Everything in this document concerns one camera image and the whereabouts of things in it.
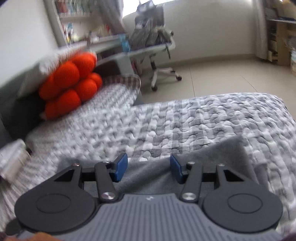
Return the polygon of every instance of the window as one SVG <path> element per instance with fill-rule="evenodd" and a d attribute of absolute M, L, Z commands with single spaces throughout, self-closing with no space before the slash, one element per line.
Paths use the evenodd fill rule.
<path fill-rule="evenodd" d="M 143 4 L 145 2 L 148 2 L 148 0 L 123 0 L 123 14 L 122 16 L 129 15 L 135 11 L 137 11 L 137 7 L 139 5 L 139 1 Z M 173 0 L 153 0 L 153 3 L 155 5 L 170 2 Z"/>

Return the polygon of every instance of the orange pillow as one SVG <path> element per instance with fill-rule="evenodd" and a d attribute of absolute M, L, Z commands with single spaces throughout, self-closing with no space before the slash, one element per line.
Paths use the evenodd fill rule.
<path fill-rule="evenodd" d="M 98 90 L 102 87 L 103 80 L 102 80 L 101 76 L 98 75 L 97 73 L 91 73 L 91 74 L 88 75 L 87 78 L 92 79 L 96 83 L 96 86 L 97 86 Z"/>
<path fill-rule="evenodd" d="M 80 79 L 78 67 L 67 61 L 53 73 L 54 83 L 61 89 L 68 89 L 78 83 Z"/>
<path fill-rule="evenodd" d="M 86 78 L 95 67 L 94 59 L 90 55 L 86 54 L 82 54 L 71 59 L 71 62 L 77 66 L 79 70 L 79 76 L 81 79 Z"/>
<path fill-rule="evenodd" d="M 78 106 L 81 105 L 81 100 L 77 92 L 73 89 L 70 89 L 63 93 L 56 103 L 57 112 L 60 115 L 68 114 L 70 111 L 75 110 Z"/>
<path fill-rule="evenodd" d="M 60 95 L 61 92 L 62 92 L 62 89 L 59 86 L 57 86 L 54 82 L 53 74 L 50 75 L 47 78 L 47 80 L 39 88 L 39 96 L 43 100 L 53 99 L 58 95 Z"/>
<path fill-rule="evenodd" d="M 76 85 L 75 91 L 77 92 L 81 102 L 85 102 L 95 95 L 98 91 L 98 87 L 92 79 L 85 79 Z"/>
<path fill-rule="evenodd" d="M 39 88 L 39 95 L 47 101 L 45 115 L 48 120 L 69 113 L 91 99 L 102 87 L 100 75 L 91 73 L 96 56 L 82 53 L 61 64 Z"/>

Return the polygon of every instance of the curtain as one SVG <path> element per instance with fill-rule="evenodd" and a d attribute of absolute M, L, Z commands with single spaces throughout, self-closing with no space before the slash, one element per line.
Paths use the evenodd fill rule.
<path fill-rule="evenodd" d="M 91 6 L 99 12 L 114 35 L 127 32 L 122 21 L 123 0 L 92 0 Z"/>
<path fill-rule="evenodd" d="M 263 0 L 253 0 L 256 21 L 256 56 L 267 59 L 268 39 Z"/>

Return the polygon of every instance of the chair caster wheel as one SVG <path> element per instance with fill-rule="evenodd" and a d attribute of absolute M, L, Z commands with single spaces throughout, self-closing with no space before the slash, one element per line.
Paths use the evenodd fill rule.
<path fill-rule="evenodd" d="M 151 87 L 152 91 L 157 91 L 158 87 L 155 85 L 154 87 Z"/>

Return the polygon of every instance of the bed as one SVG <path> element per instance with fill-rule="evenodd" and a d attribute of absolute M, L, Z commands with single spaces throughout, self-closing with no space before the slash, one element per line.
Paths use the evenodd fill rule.
<path fill-rule="evenodd" d="M 138 79 L 109 82 L 91 101 L 27 135 L 31 161 L 12 185 L 0 184 L 0 229 L 14 203 L 57 171 L 63 158 L 157 161 L 242 135 L 259 182 L 278 195 L 284 213 L 278 231 L 295 231 L 296 124 L 283 101 L 264 93 L 232 93 L 133 106 Z"/>

